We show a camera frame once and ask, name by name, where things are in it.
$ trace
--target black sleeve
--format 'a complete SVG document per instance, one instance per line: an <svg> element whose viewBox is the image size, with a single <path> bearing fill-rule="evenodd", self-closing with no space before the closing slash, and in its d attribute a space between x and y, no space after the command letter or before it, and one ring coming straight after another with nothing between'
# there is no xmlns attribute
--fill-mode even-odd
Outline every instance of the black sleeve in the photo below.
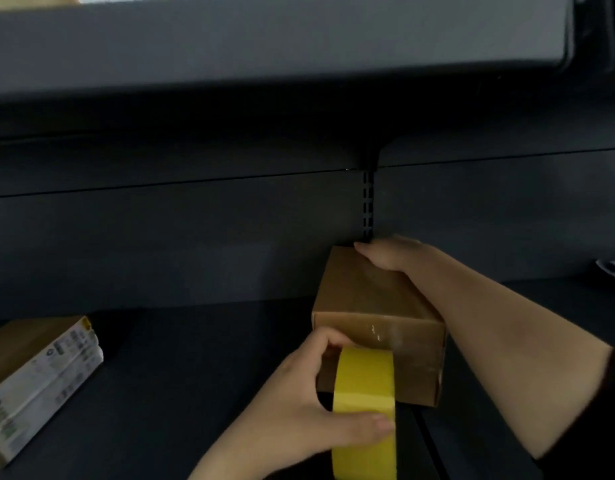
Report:
<svg viewBox="0 0 615 480"><path fill-rule="evenodd" d="M599 391L537 464L546 479L615 477L615 350Z"/></svg>

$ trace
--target yellow tape roll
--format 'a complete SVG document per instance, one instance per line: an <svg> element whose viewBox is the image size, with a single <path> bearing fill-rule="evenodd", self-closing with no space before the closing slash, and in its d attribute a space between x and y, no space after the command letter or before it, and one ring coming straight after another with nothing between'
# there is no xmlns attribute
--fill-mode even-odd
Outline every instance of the yellow tape roll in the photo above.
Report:
<svg viewBox="0 0 615 480"><path fill-rule="evenodd" d="M344 348L336 370L335 413L378 411L395 419L392 352ZM336 480L397 480L396 436L372 446L335 448Z"/></svg>

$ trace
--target fingernail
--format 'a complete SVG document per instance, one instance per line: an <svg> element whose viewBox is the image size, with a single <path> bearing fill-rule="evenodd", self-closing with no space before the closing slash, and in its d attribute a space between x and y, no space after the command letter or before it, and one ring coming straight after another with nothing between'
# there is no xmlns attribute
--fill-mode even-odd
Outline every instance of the fingernail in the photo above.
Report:
<svg viewBox="0 0 615 480"><path fill-rule="evenodd" d="M376 414L373 416L373 419L374 419L374 426L379 431L388 432L388 431L395 430L394 421L392 421L387 416L384 416L383 414Z"/></svg>

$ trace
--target tape strip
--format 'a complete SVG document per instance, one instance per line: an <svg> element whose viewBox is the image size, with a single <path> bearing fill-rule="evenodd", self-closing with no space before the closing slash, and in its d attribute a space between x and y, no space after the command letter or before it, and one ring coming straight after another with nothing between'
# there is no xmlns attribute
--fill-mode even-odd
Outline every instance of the tape strip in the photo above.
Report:
<svg viewBox="0 0 615 480"><path fill-rule="evenodd" d="M395 419L392 352L344 348L336 371L335 413L378 411ZM396 435L372 446L335 448L336 480L397 480Z"/></svg>

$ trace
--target left hand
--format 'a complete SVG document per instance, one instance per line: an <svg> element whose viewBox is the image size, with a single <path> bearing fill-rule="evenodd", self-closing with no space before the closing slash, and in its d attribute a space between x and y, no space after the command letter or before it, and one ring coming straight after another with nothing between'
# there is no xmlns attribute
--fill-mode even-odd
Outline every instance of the left hand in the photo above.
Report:
<svg viewBox="0 0 615 480"><path fill-rule="evenodd" d="M392 434L394 423L383 414L331 413L319 403L316 379L328 346L354 344L332 328L313 331L201 458L190 480L261 479L316 453Z"/></svg>

